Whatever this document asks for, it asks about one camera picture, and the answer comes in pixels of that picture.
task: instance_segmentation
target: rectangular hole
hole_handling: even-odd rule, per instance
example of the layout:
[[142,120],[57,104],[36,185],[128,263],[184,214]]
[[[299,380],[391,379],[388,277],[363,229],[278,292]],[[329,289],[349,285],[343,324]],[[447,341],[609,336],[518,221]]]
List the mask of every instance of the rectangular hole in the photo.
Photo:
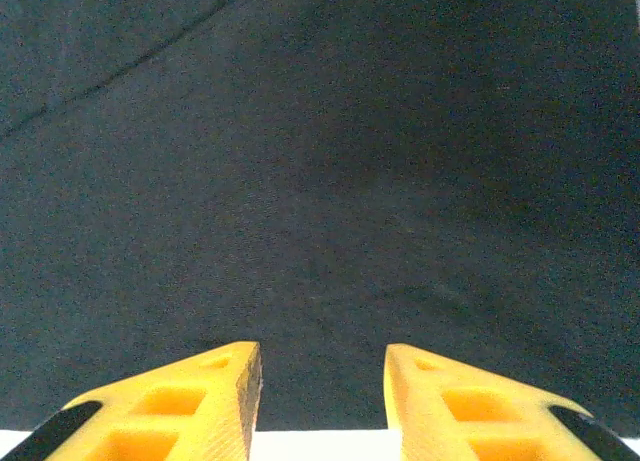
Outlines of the rectangular hole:
[[457,421],[518,421],[520,419],[507,399],[485,389],[451,389],[442,393],[442,399]]
[[147,394],[133,414],[189,416],[195,414],[207,392],[204,389],[166,386]]
[[416,361],[416,367],[420,371],[435,371],[439,369],[437,366],[434,366],[432,363],[428,362],[426,359],[417,358],[415,361]]
[[479,461],[556,461],[536,439],[476,439],[469,442]]
[[223,354],[200,364],[202,368],[222,369],[226,368],[231,361],[231,354]]
[[164,461],[177,440],[177,433],[118,431],[88,461]]

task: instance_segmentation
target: white surface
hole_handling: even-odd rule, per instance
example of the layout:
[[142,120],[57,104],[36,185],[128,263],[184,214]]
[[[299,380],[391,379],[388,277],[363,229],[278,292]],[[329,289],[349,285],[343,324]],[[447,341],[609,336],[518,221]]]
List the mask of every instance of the white surface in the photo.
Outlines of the white surface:
[[7,431],[0,429],[0,458],[11,451],[14,446],[20,444],[20,441],[30,434],[30,431]]
[[[0,429],[0,458],[29,434]],[[623,441],[640,454],[640,438]],[[398,461],[400,443],[400,433],[389,430],[260,431],[253,437],[251,461]]]

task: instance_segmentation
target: dark gray fabric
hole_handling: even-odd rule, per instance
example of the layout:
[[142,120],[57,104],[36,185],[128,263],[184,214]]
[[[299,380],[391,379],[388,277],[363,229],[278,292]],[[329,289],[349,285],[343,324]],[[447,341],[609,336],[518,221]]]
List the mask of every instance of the dark gray fabric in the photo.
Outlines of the dark gray fabric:
[[633,0],[235,0],[3,140],[0,426],[253,339],[262,429],[409,342],[639,434],[637,61]]
[[227,0],[0,0],[0,134],[91,91]]

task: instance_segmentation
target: yellow plastic part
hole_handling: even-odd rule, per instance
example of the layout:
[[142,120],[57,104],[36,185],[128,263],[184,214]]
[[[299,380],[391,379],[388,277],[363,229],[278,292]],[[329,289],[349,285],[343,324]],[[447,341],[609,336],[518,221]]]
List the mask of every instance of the yellow plastic part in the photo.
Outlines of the yellow plastic part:
[[389,428],[406,461],[598,461],[548,411],[576,403],[406,344],[387,346]]
[[65,408],[103,407],[47,461],[246,461],[261,369],[238,342],[89,391]]

